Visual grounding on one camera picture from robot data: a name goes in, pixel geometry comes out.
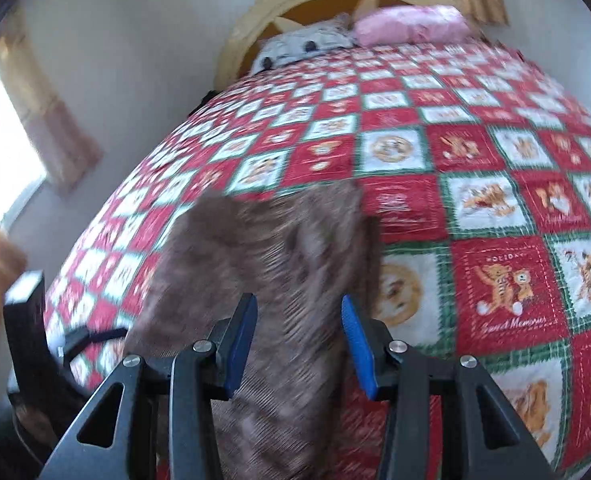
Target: metal screw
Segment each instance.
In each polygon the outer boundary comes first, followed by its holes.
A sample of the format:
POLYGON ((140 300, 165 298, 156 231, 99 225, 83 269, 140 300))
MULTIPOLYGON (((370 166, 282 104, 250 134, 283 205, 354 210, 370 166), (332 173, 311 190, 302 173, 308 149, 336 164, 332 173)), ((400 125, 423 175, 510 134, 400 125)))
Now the metal screw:
POLYGON ((211 348, 213 348, 213 343, 211 343, 208 339, 200 339, 200 341, 195 341, 195 343, 193 343, 193 349, 196 352, 210 352, 211 348))
POLYGON ((394 354, 403 354, 409 349, 409 346, 404 341, 391 341, 389 343, 389 350, 394 354))
POLYGON ((133 368, 134 366, 137 366, 138 364, 140 364, 140 356, 139 355, 129 355, 124 358, 124 361, 122 361, 122 364, 124 366, 126 366, 127 368, 133 368))
POLYGON ((464 368, 475 368, 478 365, 478 360, 472 355, 463 355, 460 357, 460 364, 464 368))

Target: white wall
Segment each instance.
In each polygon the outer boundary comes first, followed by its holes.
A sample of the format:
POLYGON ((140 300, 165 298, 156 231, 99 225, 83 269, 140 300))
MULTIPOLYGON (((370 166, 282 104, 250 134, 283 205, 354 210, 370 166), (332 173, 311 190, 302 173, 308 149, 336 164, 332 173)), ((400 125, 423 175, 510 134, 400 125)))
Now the white wall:
POLYGON ((505 0, 511 26, 487 35, 518 48, 591 110, 591 12, 582 0, 505 0))
POLYGON ((32 43, 104 159, 67 196, 45 184, 10 229, 47 284, 131 170, 212 88, 216 58, 253 0, 22 0, 32 43))

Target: red and white quilt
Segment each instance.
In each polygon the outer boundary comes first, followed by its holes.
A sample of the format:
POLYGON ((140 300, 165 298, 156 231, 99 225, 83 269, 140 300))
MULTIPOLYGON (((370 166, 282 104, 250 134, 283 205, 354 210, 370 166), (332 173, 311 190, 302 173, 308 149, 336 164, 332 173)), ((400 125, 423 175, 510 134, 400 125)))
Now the red and white quilt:
MULTIPOLYGON (((171 224, 208 186, 262 200, 345 178, 382 219, 374 315, 428 354, 479 356, 554 468, 581 474, 591 462, 591 113, 501 48, 355 48, 240 80, 106 202, 50 288, 48 332, 131 326, 171 224)), ((118 354, 89 349, 77 378, 96 386, 118 354)), ((355 381, 345 390, 335 478, 373 478, 386 407, 355 381)))

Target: wooden bed frame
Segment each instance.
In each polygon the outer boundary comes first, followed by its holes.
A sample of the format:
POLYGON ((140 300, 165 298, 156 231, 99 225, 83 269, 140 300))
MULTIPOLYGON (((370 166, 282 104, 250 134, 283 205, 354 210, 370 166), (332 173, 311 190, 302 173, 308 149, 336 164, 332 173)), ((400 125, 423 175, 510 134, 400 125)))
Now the wooden bed frame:
POLYGON ((310 25, 329 20, 340 12, 347 12, 357 18, 378 7, 399 5, 456 6, 456 3, 453 0, 258 0, 236 22, 224 44, 214 88, 222 91, 246 75, 258 55, 258 40, 277 36, 292 27, 293 22, 310 25))

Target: white pillow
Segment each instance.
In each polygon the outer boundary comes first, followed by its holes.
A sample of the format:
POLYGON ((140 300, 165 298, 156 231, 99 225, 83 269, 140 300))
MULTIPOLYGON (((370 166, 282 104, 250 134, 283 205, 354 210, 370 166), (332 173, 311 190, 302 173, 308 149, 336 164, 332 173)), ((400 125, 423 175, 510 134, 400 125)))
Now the white pillow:
POLYGON ((349 16, 340 14, 332 20, 313 23, 266 40, 250 74, 319 56, 333 48, 351 48, 354 41, 347 28, 348 22, 349 16))

